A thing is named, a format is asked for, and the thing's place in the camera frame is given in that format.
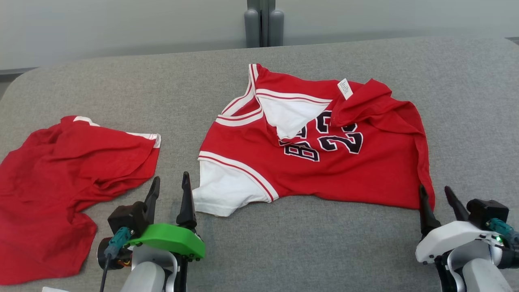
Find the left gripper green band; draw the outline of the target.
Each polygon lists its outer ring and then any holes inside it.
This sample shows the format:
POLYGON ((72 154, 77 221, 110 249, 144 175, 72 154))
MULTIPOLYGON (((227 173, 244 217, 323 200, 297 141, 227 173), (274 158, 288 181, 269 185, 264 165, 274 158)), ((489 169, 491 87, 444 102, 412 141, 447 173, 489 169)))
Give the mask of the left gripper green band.
POLYGON ((150 224, 141 236, 129 227, 116 228, 112 237, 102 239, 97 248, 100 268, 119 270, 135 269, 143 262, 176 271, 185 262, 200 261, 206 256, 206 245, 193 230, 197 227, 193 192, 189 172, 183 172, 183 190, 180 211, 175 226, 154 223, 156 201, 159 198, 161 178, 154 177, 145 198, 144 216, 150 224))

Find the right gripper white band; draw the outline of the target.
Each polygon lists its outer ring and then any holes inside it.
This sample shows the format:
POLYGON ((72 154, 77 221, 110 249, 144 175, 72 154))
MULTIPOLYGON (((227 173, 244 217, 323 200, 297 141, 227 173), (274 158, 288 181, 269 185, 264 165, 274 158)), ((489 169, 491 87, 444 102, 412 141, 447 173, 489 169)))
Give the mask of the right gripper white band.
POLYGON ((456 221, 442 226, 434 216, 425 187, 420 185, 420 231, 425 238, 416 248, 416 260, 432 264, 434 259, 448 253, 447 262, 452 265, 464 265, 478 258, 494 265, 501 264, 504 244, 498 240, 498 233, 481 230, 469 223, 469 212, 453 190, 446 185, 444 192, 456 221))

